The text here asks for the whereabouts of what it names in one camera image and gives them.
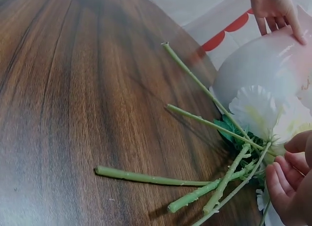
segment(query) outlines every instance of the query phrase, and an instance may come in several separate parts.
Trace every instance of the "child's hand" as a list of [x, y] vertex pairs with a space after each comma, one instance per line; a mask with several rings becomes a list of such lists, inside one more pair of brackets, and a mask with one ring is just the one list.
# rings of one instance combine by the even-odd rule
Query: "child's hand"
[[272, 205], [286, 226], [312, 225], [312, 131], [298, 134], [285, 148], [285, 157], [266, 170]]
[[267, 34], [265, 21], [272, 32], [289, 24], [298, 41], [306, 44], [292, 0], [251, 0], [251, 4], [261, 35]]

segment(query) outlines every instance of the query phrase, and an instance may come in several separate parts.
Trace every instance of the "white vase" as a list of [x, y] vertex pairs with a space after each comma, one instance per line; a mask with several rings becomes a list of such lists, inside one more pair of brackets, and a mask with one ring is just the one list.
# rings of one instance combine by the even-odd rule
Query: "white vase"
[[300, 91], [312, 68], [312, 17], [297, 9], [306, 45], [287, 26], [241, 46], [223, 62], [210, 91], [226, 109], [246, 86], [262, 86], [279, 99]]

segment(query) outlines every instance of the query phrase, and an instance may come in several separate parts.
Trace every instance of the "brown table surface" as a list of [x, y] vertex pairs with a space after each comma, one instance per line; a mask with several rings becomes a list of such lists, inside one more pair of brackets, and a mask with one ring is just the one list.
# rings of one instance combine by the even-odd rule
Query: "brown table surface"
[[[205, 53], [147, 0], [0, 0], [1, 226], [183, 226], [201, 217], [210, 194], [170, 214], [168, 203], [194, 188], [94, 174], [101, 164], [213, 180], [231, 163], [218, 132], [164, 109], [220, 116], [164, 41], [211, 84]], [[259, 219], [249, 186], [206, 225]]]

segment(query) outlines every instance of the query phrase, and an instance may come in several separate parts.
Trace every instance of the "artificial flower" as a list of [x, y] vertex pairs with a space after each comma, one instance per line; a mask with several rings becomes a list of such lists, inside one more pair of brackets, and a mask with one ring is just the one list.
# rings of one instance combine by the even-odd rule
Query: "artificial flower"
[[[284, 143], [294, 135], [312, 128], [310, 110], [296, 96], [279, 99], [261, 86], [241, 88], [229, 109], [240, 126], [271, 142], [276, 155], [284, 155]], [[272, 155], [266, 156], [267, 162], [273, 160]]]

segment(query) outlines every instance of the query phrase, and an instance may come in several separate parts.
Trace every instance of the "red scalloped pattern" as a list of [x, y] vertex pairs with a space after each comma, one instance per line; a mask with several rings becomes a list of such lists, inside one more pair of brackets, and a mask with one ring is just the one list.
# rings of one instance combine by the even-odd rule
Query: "red scalloped pattern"
[[252, 9], [249, 9], [247, 12], [245, 12], [243, 15], [237, 18], [234, 22], [232, 22], [229, 26], [224, 28], [221, 32], [219, 32], [214, 37], [212, 37], [209, 41], [204, 43], [202, 45], [203, 49], [206, 52], [209, 52], [217, 48], [224, 40], [225, 32], [235, 32], [238, 29], [242, 28], [248, 22], [248, 19], [249, 19], [248, 14], [251, 14], [251, 15], [254, 14]]

